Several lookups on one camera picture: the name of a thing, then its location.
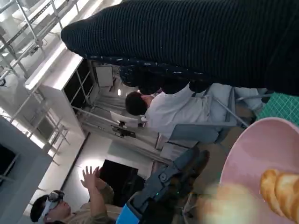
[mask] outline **croissant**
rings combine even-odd
[[[299,224],[299,175],[268,169],[261,176],[260,192],[273,212]]]

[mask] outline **gray chair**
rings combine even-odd
[[[218,102],[226,111],[226,117],[223,122],[198,122],[198,123],[182,123],[177,124],[169,138],[172,140],[192,140],[203,143],[220,143],[227,136],[230,128],[243,125],[249,125],[235,112],[235,91],[232,88],[228,100],[228,106],[225,106],[217,98],[212,100]]]

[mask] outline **person wearing vr headset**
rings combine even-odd
[[[81,206],[80,210],[71,212],[71,207],[64,201],[64,192],[54,190],[48,195],[38,198],[31,209],[32,222],[45,224],[113,224],[120,207],[106,205],[112,203],[113,189],[99,177],[100,169],[86,166],[83,172],[82,185],[88,189],[90,202]]]

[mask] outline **white wall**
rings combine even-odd
[[[152,160],[131,151],[109,138],[98,134],[90,134],[72,172],[64,186],[65,201],[69,203],[72,211],[77,211],[89,199],[87,190],[82,186],[82,169],[85,166],[102,166],[105,159],[137,168],[138,174],[143,178],[150,176]]]
[[[138,169],[138,175],[147,179],[150,176],[152,159],[145,157],[117,141],[112,141],[107,159]]]

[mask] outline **khaki shirt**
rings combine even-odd
[[[122,208],[110,205],[113,200],[113,189],[107,185],[104,189],[99,190],[104,198],[107,213],[98,214],[91,217],[90,203],[83,204],[79,211],[72,213],[63,220],[65,224],[113,224],[120,214]]]

